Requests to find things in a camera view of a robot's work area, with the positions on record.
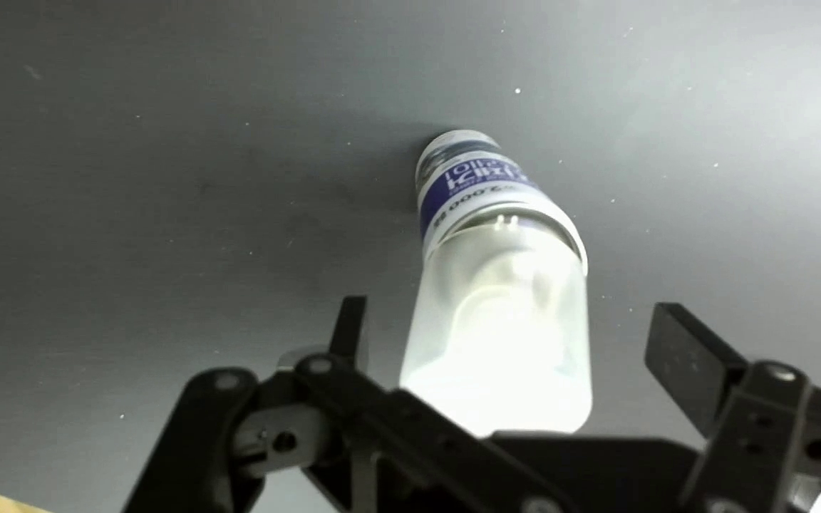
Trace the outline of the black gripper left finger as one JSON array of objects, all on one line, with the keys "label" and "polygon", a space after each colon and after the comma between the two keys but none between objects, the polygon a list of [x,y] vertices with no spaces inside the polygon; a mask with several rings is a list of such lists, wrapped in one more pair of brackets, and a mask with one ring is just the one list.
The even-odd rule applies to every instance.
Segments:
[{"label": "black gripper left finger", "polygon": [[185,382],[122,513],[250,513],[303,470],[336,513],[565,513],[565,497],[408,392],[356,367],[366,302],[332,345],[267,379],[213,367]]}]

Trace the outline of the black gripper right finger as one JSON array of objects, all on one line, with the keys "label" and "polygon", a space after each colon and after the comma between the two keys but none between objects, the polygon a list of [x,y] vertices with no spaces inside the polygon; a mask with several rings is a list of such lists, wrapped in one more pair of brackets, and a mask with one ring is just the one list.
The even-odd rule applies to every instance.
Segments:
[{"label": "black gripper right finger", "polygon": [[684,513],[805,513],[798,478],[821,493],[821,387],[805,370],[746,362],[678,302],[652,309],[644,364],[704,436]]}]

